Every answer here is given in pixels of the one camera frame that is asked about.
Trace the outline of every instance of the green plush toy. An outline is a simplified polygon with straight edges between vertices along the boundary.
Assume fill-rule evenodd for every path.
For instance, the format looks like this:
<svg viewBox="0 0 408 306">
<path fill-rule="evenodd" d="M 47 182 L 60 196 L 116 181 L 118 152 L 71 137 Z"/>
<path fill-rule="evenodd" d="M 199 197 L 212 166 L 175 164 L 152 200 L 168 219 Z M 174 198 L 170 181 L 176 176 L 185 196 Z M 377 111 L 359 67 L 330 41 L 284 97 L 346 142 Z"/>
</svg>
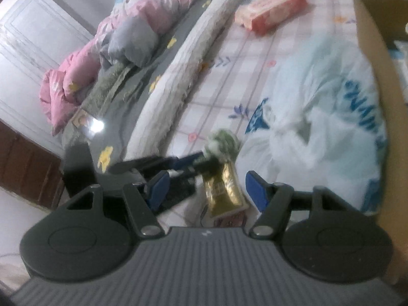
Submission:
<svg viewBox="0 0 408 306">
<path fill-rule="evenodd" d="M 204 156 L 215 156 L 223 163 L 235 162 L 238 156 L 240 141 L 230 130 L 220 129 L 208 137 L 205 145 Z"/>
</svg>

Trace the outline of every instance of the plaid bed sheet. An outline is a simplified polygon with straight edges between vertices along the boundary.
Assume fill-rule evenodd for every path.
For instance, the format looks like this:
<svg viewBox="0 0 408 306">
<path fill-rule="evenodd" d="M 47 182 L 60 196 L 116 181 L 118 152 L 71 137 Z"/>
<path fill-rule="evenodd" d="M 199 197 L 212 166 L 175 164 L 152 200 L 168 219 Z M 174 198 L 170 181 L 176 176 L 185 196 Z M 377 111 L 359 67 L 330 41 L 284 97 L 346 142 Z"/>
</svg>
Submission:
<svg viewBox="0 0 408 306">
<path fill-rule="evenodd" d="M 263 99 L 268 74 L 318 33 L 339 35 L 357 44 L 353 0 L 309 0 L 303 13 L 264 37 L 234 24 L 231 18 L 204 60 L 198 81 L 169 135 L 165 154 L 180 157 L 200 151 L 207 137 L 221 128 L 242 139 Z M 165 230 L 196 224 L 205 201 L 200 185 L 197 193 L 158 216 Z"/>
</svg>

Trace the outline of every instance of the gold foil package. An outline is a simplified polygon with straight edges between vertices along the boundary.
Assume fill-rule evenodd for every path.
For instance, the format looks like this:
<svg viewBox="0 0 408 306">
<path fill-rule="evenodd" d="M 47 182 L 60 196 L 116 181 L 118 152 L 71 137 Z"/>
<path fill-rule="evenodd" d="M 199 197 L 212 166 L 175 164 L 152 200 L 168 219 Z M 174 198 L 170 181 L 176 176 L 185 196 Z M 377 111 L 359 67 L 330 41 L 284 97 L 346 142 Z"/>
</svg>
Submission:
<svg viewBox="0 0 408 306">
<path fill-rule="evenodd" d="M 221 164 L 215 171 L 203 174 L 203 181 L 212 218 L 232 215 L 248 208 L 231 161 Z"/>
</svg>

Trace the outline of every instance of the pink blanket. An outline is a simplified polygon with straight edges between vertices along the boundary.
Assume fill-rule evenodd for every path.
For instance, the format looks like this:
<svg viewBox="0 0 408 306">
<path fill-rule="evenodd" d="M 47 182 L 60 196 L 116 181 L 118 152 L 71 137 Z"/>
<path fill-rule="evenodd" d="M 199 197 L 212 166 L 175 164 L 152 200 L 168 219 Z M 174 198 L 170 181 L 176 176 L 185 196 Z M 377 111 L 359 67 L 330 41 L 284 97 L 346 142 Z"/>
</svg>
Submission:
<svg viewBox="0 0 408 306">
<path fill-rule="evenodd" d="M 52 135 L 64 129 L 81 104 L 76 92 L 94 83 L 101 67 L 99 50 L 105 35 L 129 17 L 140 16 L 158 35 L 165 34 L 195 0 L 126 0 L 99 24 L 97 34 L 85 47 L 70 54 L 58 69 L 48 70 L 40 89 L 40 102 Z"/>
</svg>

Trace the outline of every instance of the metal bolt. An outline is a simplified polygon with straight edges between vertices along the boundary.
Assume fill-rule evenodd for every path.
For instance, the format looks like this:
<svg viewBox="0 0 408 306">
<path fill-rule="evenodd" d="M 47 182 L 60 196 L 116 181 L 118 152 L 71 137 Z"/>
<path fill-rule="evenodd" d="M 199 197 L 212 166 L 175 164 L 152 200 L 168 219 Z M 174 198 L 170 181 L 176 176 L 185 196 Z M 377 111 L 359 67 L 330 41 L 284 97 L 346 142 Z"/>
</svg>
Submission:
<svg viewBox="0 0 408 306">
<path fill-rule="evenodd" d="M 256 236 L 260 237 L 266 237 L 273 234 L 273 229 L 270 226 L 257 226 L 253 231 Z"/>
<path fill-rule="evenodd" d="M 156 236 L 160 232 L 162 232 L 162 230 L 158 226 L 144 226 L 140 231 L 145 236 Z"/>
</svg>

